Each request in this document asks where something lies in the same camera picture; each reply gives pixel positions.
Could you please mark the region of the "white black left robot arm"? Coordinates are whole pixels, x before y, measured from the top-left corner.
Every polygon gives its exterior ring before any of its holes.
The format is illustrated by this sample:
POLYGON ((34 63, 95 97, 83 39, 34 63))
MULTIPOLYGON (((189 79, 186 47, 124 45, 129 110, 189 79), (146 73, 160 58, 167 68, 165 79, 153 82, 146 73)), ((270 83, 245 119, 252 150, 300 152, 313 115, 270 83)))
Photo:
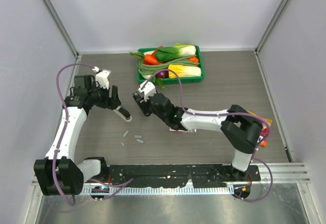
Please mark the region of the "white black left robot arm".
POLYGON ((74 86, 64 99, 62 120, 44 159, 37 159, 34 172, 44 195, 78 195, 83 184, 93 178, 102 183, 109 176, 104 157, 87 157, 74 162, 81 128, 92 107, 118 111, 121 101, 118 87, 100 82, 94 75, 75 76, 74 86))

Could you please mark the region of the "red white staple box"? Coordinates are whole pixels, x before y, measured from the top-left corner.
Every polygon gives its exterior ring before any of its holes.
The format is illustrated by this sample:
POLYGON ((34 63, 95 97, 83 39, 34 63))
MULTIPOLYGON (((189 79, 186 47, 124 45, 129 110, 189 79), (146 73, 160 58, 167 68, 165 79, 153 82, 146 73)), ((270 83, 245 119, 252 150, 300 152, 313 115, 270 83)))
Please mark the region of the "red white staple box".
POLYGON ((187 130, 175 130, 175 129, 172 129, 171 127, 169 128, 169 131, 171 132, 182 132, 182 133, 196 133, 197 130, 196 129, 187 129, 187 130))

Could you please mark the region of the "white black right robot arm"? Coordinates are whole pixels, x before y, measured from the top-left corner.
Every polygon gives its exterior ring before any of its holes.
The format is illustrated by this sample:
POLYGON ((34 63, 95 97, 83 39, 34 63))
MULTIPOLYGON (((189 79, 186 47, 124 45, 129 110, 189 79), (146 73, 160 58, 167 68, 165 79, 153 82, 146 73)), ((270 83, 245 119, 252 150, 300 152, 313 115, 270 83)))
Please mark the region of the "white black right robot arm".
POLYGON ((200 129, 223 133, 235 149, 230 166, 231 177, 240 181, 248 176, 248 168, 263 129, 257 116, 239 105, 222 111, 183 109, 175 106, 162 93, 146 97, 143 93, 134 92, 133 98, 145 116, 156 115, 172 130, 200 129))

